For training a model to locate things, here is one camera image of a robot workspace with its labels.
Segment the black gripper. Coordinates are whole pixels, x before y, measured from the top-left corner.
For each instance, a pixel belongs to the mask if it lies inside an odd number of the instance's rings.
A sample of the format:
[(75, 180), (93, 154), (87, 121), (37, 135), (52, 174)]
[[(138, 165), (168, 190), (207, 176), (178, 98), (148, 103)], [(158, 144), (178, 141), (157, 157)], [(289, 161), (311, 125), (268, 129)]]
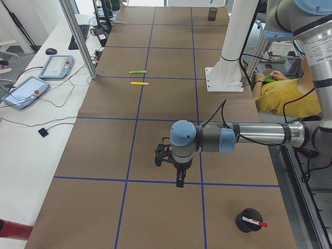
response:
[(165, 139), (170, 138), (163, 137), (155, 150), (155, 165), (157, 167), (160, 167), (162, 162), (173, 164), (173, 166), (177, 169), (176, 186), (179, 188), (183, 188), (186, 177), (186, 170), (191, 167), (192, 159), (185, 163), (175, 161), (172, 157), (171, 145), (165, 144)]

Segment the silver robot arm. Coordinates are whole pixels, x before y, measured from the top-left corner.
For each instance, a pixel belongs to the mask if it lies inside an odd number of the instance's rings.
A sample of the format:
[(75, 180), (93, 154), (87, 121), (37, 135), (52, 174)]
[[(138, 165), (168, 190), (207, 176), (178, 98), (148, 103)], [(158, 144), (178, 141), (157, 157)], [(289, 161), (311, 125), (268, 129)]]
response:
[(170, 131), (170, 143), (161, 142), (155, 165), (163, 162), (176, 168), (176, 185), (183, 187), (194, 152), (229, 153), (236, 143), (292, 145), (331, 156), (331, 1), (268, 1), (267, 40), (296, 39), (310, 66), (323, 118), (292, 123), (213, 122), (201, 125), (180, 120)]

